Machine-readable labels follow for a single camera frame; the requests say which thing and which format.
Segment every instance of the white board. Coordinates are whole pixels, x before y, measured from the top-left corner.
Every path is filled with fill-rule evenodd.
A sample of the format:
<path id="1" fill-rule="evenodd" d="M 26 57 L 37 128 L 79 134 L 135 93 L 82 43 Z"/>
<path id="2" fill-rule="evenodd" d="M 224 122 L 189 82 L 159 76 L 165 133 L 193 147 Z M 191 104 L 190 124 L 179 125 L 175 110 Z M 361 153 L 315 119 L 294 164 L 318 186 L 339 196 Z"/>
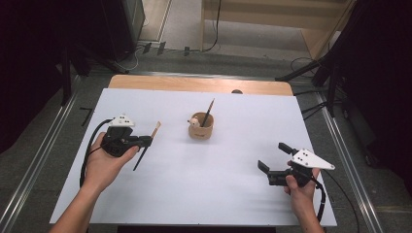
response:
<path id="1" fill-rule="evenodd" d="M 206 112 L 214 98 L 212 137 L 193 140 L 188 119 Z M 152 135 L 158 121 L 161 127 L 136 171 L 141 152 L 102 192 L 91 223 L 298 225 L 290 196 L 281 186 L 270 186 L 258 168 L 258 160 L 271 170 L 288 168 L 291 156 L 278 149 L 280 142 L 313 151 L 295 97 L 111 88 L 102 92 L 51 223 L 79 190 L 92 132 L 121 114 L 135 121 L 132 135 Z M 321 192 L 315 191 L 316 211 L 320 200 Z M 336 225 L 328 198 L 321 224 Z"/>

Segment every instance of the metal frame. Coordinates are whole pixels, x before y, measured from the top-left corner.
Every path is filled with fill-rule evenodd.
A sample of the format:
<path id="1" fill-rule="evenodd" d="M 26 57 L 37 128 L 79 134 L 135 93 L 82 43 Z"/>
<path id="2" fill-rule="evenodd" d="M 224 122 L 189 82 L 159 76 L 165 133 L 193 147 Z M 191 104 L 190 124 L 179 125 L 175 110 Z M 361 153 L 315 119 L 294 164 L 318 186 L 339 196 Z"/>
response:
<path id="1" fill-rule="evenodd" d="M 67 105 L 61 107 L 55 117 L 51 127 L 43 140 L 42 144 L 40 145 L 39 149 L 37 150 L 30 166 L 28 167 L 24 177 L 22 178 L 20 184 L 18 185 L 15 193 L 13 194 L 9 204 L 6 207 L 5 212 L 0 218 L 0 232 L 7 233 L 11 232 L 13 225 L 20 213 L 27 197 L 33 187 L 36 179 L 39 177 L 40 172 L 49 157 L 49 153 L 52 150 L 52 146 L 57 138 L 62 125 L 66 121 L 66 118 L 70 114 L 70 111 L 73 107 L 75 99 L 77 97 L 77 90 L 78 86 L 81 83 L 80 76 L 77 76 L 74 81 L 74 89 L 73 95 L 67 102 Z"/>
<path id="2" fill-rule="evenodd" d="M 316 93 L 316 97 L 319 103 L 326 101 L 325 96 L 321 93 Z M 323 114 L 327 127 L 330 131 L 330 135 L 333 139 L 334 144 L 336 145 L 337 152 L 339 153 L 340 159 L 342 160 L 342 164 L 345 169 L 346 175 L 348 176 L 349 183 L 351 184 L 352 190 L 354 190 L 355 193 L 355 197 L 358 200 L 360 211 L 363 215 L 369 232 L 384 232 L 380 220 L 376 215 L 375 208 L 369 198 L 369 195 L 367 194 L 363 182 L 361 181 L 361 177 L 358 174 L 355 163 L 352 160 L 352 156 L 349 153 L 348 148 L 346 147 L 345 141 L 343 140 L 335 118 L 332 118 L 325 108 L 323 108 Z"/>

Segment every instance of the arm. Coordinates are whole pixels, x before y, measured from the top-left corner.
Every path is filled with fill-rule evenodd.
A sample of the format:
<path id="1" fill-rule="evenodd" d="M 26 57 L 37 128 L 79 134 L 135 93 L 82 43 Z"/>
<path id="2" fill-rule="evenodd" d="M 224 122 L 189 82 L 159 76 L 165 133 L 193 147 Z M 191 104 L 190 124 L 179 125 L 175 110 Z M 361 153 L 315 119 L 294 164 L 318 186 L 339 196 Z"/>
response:
<path id="1" fill-rule="evenodd" d="M 100 133 L 90 151 L 100 147 L 103 137 L 104 133 Z M 137 151 L 138 147 L 133 147 L 119 158 L 112 157 L 104 150 L 92 153 L 87 160 L 83 186 L 50 232 L 86 232 L 100 193 L 115 180 L 123 165 Z"/>
<path id="2" fill-rule="evenodd" d="M 318 177 L 320 170 L 313 169 L 313 176 Z M 322 226 L 319 224 L 313 207 L 313 194 L 315 192 L 315 183 L 309 182 L 304 187 L 299 187 L 293 176 L 287 176 L 285 192 L 291 196 L 291 205 L 294 214 L 299 220 L 303 232 L 324 233 Z"/>

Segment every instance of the wooden cup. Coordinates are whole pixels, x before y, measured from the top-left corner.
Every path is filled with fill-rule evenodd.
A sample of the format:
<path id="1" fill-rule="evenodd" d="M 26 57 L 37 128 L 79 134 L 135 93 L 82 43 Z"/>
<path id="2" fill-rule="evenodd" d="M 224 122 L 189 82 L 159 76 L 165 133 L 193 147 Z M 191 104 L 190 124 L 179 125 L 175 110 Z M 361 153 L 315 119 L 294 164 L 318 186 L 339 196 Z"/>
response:
<path id="1" fill-rule="evenodd" d="M 206 113 L 195 113 L 191 117 L 197 117 L 200 122 L 200 125 L 205 118 Z M 209 115 L 206 119 L 205 125 L 203 127 L 195 127 L 193 125 L 189 126 L 189 135 L 192 139 L 207 140 L 212 136 L 213 123 L 215 120 L 212 115 Z"/>

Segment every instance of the hand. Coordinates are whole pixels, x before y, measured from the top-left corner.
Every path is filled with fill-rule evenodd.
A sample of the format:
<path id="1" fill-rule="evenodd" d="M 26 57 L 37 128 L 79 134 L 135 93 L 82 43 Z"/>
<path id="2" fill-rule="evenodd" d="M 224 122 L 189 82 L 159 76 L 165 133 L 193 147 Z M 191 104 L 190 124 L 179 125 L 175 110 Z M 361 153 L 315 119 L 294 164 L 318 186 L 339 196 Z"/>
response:
<path id="1" fill-rule="evenodd" d="M 87 160 L 86 176 L 83 184 L 83 187 L 91 188 L 98 193 L 102 192 L 115 180 L 123 165 L 132 159 L 139 150 L 136 146 L 130 148 L 121 157 L 113 157 L 103 149 L 98 149 L 100 148 L 104 135 L 105 133 L 100 133 L 91 146 L 90 151 L 93 151 L 93 153 Z"/>
<path id="2" fill-rule="evenodd" d="M 316 179 L 320 173 L 320 169 L 314 168 L 312 169 L 312 173 Z M 291 196 L 292 210 L 297 218 L 301 219 L 308 215 L 314 215 L 313 195 L 316 184 L 311 181 L 304 187 L 299 187 L 296 179 L 292 175 L 286 176 L 286 182 L 288 186 L 285 186 L 284 190 Z"/>

